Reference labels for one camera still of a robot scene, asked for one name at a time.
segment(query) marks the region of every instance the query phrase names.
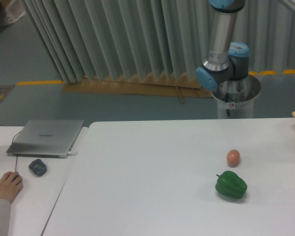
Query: egg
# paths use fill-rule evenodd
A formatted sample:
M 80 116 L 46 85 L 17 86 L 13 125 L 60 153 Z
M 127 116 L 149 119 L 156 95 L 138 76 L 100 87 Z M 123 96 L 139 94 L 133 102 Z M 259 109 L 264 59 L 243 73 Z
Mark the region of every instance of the egg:
M 240 154 L 239 151 L 233 149 L 230 150 L 229 153 L 227 154 L 227 162 L 230 166 L 235 167 L 239 164 L 240 160 Z

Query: laptop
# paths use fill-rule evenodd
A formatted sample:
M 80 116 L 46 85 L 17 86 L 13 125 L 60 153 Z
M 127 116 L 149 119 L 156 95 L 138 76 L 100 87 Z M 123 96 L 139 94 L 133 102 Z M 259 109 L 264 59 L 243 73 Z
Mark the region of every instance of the laptop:
M 83 120 L 29 120 L 6 151 L 8 155 L 66 158 Z

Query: blue joint cap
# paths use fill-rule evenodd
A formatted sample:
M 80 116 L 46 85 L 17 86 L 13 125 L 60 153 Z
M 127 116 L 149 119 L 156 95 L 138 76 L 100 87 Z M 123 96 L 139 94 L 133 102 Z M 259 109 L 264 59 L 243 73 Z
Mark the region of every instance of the blue joint cap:
M 199 81 L 199 83 L 208 90 L 213 90 L 217 88 L 217 83 L 213 79 L 213 77 L 202 67 L 198 67 L 196 69 L 196 78 Z
M 232 42 L 228 55 L 231 57 L 247 58 L 250 56 L 249 47 L 244 43 Z
M 209 0 L 209 3 L 215 8 L 224 9 L 233 4 L 235 0 Z

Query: hand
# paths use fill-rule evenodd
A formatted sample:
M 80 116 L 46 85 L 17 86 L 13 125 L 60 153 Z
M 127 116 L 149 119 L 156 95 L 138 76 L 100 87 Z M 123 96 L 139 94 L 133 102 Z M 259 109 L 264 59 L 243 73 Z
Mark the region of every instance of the hand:
M 18 172 L 5 173 L 0 179 L 0 199 L 7 199 L 12 203 L 22 188 L 22 177 Z

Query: gray floor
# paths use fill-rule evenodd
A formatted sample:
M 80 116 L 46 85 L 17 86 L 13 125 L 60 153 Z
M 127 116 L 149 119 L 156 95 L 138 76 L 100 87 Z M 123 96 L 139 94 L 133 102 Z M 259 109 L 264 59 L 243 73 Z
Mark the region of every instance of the gray floor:
M 292 117 L 295 75 L 257 76 L 262 92 L 255 118 Z M 53 65 L 27 16 L 0 28 L 0 85 L 18 81 L 58 80 Z M 16 86 L 0 103 L 0 124 L 23 126 L 29 119 L 95 121 L 215 119 L 213 98 L 111 95 L 61 92 L 62 85 Z

